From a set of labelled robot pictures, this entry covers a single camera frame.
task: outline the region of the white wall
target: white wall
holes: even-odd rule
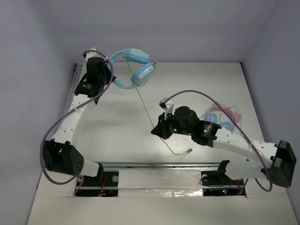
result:
[[[63,113],[74,66],[29,1],[0,6],[0,224],[27,223],[38,179],[39,145]]]
[[[242,67],[268,142],[291,143],[300,159],[300,1],[280,0]],[[300,222],[300,166],[288,194]]]
[[[159,61],[242,62],[276,0],[34,0],[76,62],[139,48]]]

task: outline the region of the purple cable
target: purple cable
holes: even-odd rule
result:
[[[169,101],[170,99],[174,98],[175,96],[177,96],[177,95],[179,95],[179,94],[182,94],[182,93],[186,93],[186,92],[198,93],[198,94],[200,94],[200,95],[203,95],[203,96],[209,98],[209,99],[210,99],[213,103],[215,103],[215,104],[220,108],[220,110],[221,110],[221,111],[222,111],[222,112],[223,112],[223,113],[231,120],[231,122],[236,126],[236,128],[237,128],[237,129],[240,131],[240,133],[244,136],[244,138],[247,140],[247,142],[251,145],[251,140],[248,138],[248,136],[245,134],[245,132],[242,131],[242,129],[239,127],[239,125],[238,125],[238,124],[230,117],[230,115],[229,115],[225,110],[222,109],[222,106],[221,106],[217,101],[215,101],[212,97],[208,96],[207,94],[204,94],[204,93],[202,93],[202,92],[200,92],[200,91],[197,91],[197,90],[183,90],[183,91],[177,92],[176,94],[173,94],[171,97],[167,98],[167,100],[164,101],[164,103],[166,103],[166,102]],[[270,191],[272,190],[272,188],[273,188],[273,184],[272,184],[272,181],[271,181],[271,177],[270,177],[270,173],[269,173],[269,170],[268,170],[268,168],[267,168],[267,165],[266,165],[266,163],[264,162],[262,156],[259,154],[257,148],[256,148],[253,144],[252,144],[251,146],[252,146],[253,150],[255,151],[255,153],[257,154],[259,160],[261,161],[261,163],[262,163],[262,165],[263,165],[263,167],[264,167],[264,169],[265,169],[265,171],[266,171],[267,179],[268,179],[268,181],[269,181],[269,183],[270,183],[270,187],[269,187],[269,189],[266,189],[266,188],[264,188],[264,187],[259,183],[259,181],[258,181],[257,179],[255,179],[255,181],[257,182],[258,186],[259,186],[262,190],[264,190],[264,191],[266,191],[266,192],[270,192]]]
[[[89,53],[89,52],[93,52],[93,53],[97,53],[99,55],[101,55],[103,58],[105,58],[109,65],[111,66],[111,71],[112,71],[112,76],[111,79],[109,80],[109,83],[107,84],[107,86],[104,88],[104,90],[102,92],[100,92],[99,94],[97,94],[95,97],[89,99],[88,101],[82,103],[81,105],[77,106],[76,109],[80,109],[81,107],[85,106],[86,104],[90,103],[91,101],[94,101],[96,98],[99,98],[100,96],[102,96],[104,94],[104,92],[106,92],[106,90],[109,88],[109,86],[111,85],[112,81],[113,81],[113,65],[112,63],[109,61],[109,59],[103,55],[101,52],[98,52],[97,50],[87,50],[83,53],[83,55]],[[62,117],[60,117],[50,128],[49,130],[46,132],[46,134],[44,135],[41,145],[40,145],[40,152],[39,152],[39,161],[41,163],[41,167],[42,167],[42,171],[45,175],[45,177],[53,184],[56,185],[64,185],[64,184],[68,184],[70,181],[72,181],[75,177],[72,177],[71,179],[65,181],[65,182],[57,182],[54,181],[49,174],[46,171],[46,167],[44,164],[44,160],[43,160],[43,147],[46,141],[47,136],[50,134],[50,132],[60,123],[62,122],[67,116],[69,116],[70,114],[72,114],[73,112],[75,112],[75,109],[70,110],[69,112],[67,112],[66,114],[64,114]]]
[[[244,183],[244,185],[243,185],[243,187],[240,189],[240,191],[239,191],[239,193],[238,193],[237,195],[240,195],[241,192],[244,191],[245,186],[246,186],[246,184],[248,183],[248,180],[249,180],[249,179],[247,178],[246,181],[245,181],[245,183]]]
[[[81,188],[81,186],[83,185],[83,181],[84,181],[84,176],[81,176],[81,182],[78,185],[78,188],[75,190],[74,195],[77,193],[77,191],[79,191],[79,189]]]

